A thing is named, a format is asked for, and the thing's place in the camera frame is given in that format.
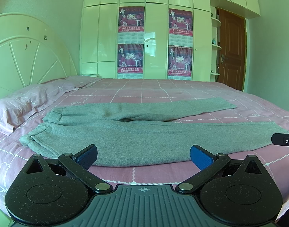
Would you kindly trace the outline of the grey sweatpants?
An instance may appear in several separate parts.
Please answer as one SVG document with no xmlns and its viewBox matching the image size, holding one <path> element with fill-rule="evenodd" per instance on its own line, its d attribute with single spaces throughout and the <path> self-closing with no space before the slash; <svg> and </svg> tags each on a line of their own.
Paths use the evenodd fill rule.
<svg viewBox="0 0 289 227">
<path fill-rule="evenodd" d="M 190 160 L 199 145 L 213 154 L 270 144 L 284 129 L 274 122 L 179 123 L 178 119 L 233 109 L 223 98 L 171 103 L 88 103 L 58 107 L 20 143 L 47 158 L 98 149 L 97 166 L 148 166 Z"/>
</svg>

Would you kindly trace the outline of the pink pillow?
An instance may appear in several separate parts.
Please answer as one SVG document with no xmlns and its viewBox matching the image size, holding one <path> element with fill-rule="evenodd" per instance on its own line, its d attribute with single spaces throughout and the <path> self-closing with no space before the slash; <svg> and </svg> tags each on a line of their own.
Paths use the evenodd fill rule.
<svg viewBox="0 0 289 227">
<path fill-rule="evenodd" d="M 88 87 L 99 77 L 70 76 L 24 87 L 0 99 L 0 132 L 12 134 L 33 114 L 51 106 L 67 92 Z"/>
</svg>

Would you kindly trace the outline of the lower right red poster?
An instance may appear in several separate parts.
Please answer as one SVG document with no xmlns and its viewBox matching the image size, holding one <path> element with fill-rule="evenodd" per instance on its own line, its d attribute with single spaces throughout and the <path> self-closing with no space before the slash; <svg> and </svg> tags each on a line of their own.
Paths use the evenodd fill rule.
<svg viewBox="0 0 289 227">
<path fill-rule="evenodd" d="M 168 47 L 167 78 L 174 80 L 192 79 L 193 48 Z"/>
</svg>

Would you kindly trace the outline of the red poster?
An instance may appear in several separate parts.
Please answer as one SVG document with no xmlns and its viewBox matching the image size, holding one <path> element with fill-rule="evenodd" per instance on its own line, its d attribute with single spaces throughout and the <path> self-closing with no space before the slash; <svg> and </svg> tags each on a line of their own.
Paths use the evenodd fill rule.
<svg viewBox="0 0 289 227">
<path fill-rule="evenodd" d="M 118 32 L 144 32 L 144 7 L 119 7 Z"/>
<path fill-rule="evenodd" d="M 192 79 L 193 48 L 168 47 L 167 78 L 174 80 Z"/>
<path fill-rule="evenodd" d="M 143 73 L 143 44 L 118 44 L 117 73 Z"/>
<path fill-rule="evenodd" d="M 168 13 L 169 34 L 193 36 L 193 14 L 191 11 L 169 8 Z"/>
</svg>

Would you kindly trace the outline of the brown wooden door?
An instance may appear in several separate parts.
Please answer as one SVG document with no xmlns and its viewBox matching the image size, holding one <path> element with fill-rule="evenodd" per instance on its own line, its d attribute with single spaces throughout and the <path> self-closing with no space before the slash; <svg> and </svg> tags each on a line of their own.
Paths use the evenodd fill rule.
<svg viewBox="0 0 289 227">
<path fill-rule="evenodd" d="M 242 91 L 245 79 L 245 19 L 227 10 L 218 9 L 219 73 L 218 82 Z"/>
</svg>

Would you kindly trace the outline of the lower left red poster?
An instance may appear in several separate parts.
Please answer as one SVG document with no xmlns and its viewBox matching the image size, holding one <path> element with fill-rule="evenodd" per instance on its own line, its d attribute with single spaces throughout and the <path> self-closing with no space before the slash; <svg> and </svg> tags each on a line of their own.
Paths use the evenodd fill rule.
<svg viewBox="0 0 289 227">
<path fill-rule="evenodd" d="M 143 44 L 118 44 L 117 73 L 143 73 Z"/>
</svg>

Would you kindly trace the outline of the cream round headboard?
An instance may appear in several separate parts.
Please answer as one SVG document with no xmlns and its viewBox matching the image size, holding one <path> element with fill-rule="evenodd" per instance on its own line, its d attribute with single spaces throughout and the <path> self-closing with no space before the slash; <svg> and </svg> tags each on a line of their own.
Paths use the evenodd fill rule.
<svg viewBox="0 0 289 227">
<path fill-rule="evenodd" d="M 30 15 L 0 14 L 0 98 L 75 75 L 71 55 L 51 27 Z"/>
</svg>

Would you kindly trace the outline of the cream corner shelf unit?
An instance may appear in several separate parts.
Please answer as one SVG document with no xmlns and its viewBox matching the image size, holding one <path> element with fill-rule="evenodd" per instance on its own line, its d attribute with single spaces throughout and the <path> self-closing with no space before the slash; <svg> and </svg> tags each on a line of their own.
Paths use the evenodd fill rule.
<svg viewBox="0 0 289 227">
<path fill-rule="evenodd" d="M 211 75 L 210 81 L 216 82 L 219 73 L 219 56 L 221 51 L 220 46 L 220 27 L 221 21 L 219 19 L 218 9 L 216 7 L 211 6 L 211 21 L 212 21 L 212 59 L 211 59 Z"/>
</svg>

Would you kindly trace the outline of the cream glossy wardrobe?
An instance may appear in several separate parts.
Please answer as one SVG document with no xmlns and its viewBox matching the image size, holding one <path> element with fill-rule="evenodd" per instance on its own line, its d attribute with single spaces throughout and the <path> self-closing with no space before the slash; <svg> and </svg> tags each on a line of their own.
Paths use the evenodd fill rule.
<svg viewBox="0 0 289 227">
<path fill-rule="evenodd" d="M 244 19 L 258 17 L 258 0 L 84 0 L 80 72 L 118 79 L 167 79 L 168 47 L 193 48 L 192 79 L 210 81 L 211 6 Z M 144 32 L 118 32 L 119 7 L 144 7 Z M 168 32 L 168 9 L 191 11 L 193 36 Z M 143 44 L 143 73 L 118 74 L 118 44 Z"/>
</svg>

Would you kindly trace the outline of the upper right red poster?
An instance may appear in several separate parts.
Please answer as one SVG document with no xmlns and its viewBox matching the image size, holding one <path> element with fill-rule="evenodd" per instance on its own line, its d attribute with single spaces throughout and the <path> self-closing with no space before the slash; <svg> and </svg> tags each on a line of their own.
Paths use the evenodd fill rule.
<svg viewBox="0 0 289 227">
<path fill-rule="evenodd" d="M 191 11 L 169 8 L 168 13 L 169 34 L 193 36 L 193 14 Z"/>
</svg>

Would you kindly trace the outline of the upper left red poster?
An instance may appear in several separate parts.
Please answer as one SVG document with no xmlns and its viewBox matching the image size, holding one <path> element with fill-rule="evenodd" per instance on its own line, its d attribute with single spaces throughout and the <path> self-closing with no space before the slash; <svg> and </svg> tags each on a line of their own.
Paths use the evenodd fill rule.
<svg viewBox="0 0 289 227">
<path fill-rule="evenodd" d="M 144 32 L 144 7 L 119 7 L 118 32 Z"/>
</svg>

